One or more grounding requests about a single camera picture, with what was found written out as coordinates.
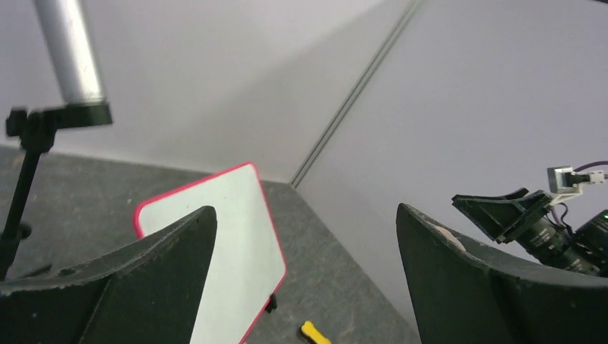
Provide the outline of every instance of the white board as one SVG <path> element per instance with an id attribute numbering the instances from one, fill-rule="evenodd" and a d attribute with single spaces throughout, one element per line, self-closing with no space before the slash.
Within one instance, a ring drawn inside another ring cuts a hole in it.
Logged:
<path id="1" fill-rule="evenodd" d="M 242 343 L 287 273 L 255 166 L 245 163 L 144 201 L 133 225 L 141 238 L 202 206 L 215 208 L 217 237 L 190 343 Z"/>

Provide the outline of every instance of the black clamp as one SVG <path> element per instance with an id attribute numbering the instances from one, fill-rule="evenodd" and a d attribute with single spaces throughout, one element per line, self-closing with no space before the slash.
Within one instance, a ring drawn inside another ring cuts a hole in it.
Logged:
<path id="1" fill-rule="evenodd" d="M 112 116 L 107 102 L 68 105 L 32 111 L 30 114 L 24 108 L 11 109 L 11 113 L 6 119 L 6 135 L 10 138 L 19 137 L 21 139 L 25 157 L 19 172 L 11 208 L 6 217 L 4 231 L 0 236 L 0 281 L 4 280 L 13 264 L 20 241 L 32 233 L 31 227 L 21 223 L 21 218 L 29 189 L 34 180 L 38 160 L 42 154 L 48 153 L 52 148 L 57 131 L 111 123 Z M 43 272 L 48 269 L 50 269 L 50 265 L 37 271 Z"/>

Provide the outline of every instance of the dark gray tabletop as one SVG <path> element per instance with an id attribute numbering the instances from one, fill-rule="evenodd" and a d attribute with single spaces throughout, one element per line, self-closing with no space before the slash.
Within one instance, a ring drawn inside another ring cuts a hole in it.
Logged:
<path id="1" fill-rule="evenodd" d="M 0 221 L 9 210 L 21 152 L 0 147 Z M 45 263 L 69 267 L 136 240 L 135 207 L 205 173 L 50 154 L 41 159 L 24 220 L 33 235 L 20 246 L 9 278 Z M 264 314 L 248 344 L 301 343 L 311 320 L 332 343 L 419 343 L 403 318 L 289 185 L 263 183 L 288 275 L 278 309 Z"/>

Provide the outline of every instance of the yellow object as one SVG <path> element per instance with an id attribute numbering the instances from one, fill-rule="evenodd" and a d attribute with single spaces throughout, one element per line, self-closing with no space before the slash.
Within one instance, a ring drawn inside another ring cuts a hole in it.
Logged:
<path id="1" fill-rule="evenodd" d="M 300 331 L 302 331 L 302 334 L 309 339 L 310 341 L 312 341 L 315 344 L 331 344 L 331 341 L 327 338 L 325 338 L 324 335 L 321 334 L 321 332 L 319 332 L 315 326 L 312 324 L 312 322 L 306 320 L 304 322 L 304 325 L 302 325 L 300 327 Z"/>

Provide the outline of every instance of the silver pole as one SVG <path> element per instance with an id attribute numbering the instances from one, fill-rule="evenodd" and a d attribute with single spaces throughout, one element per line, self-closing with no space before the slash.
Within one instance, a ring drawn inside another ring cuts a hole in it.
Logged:
<path id="1" fill-rule="evenodd" d="M 105 101 L 105 88 L 80 0 L 34 0 L 63 100 Z"/>

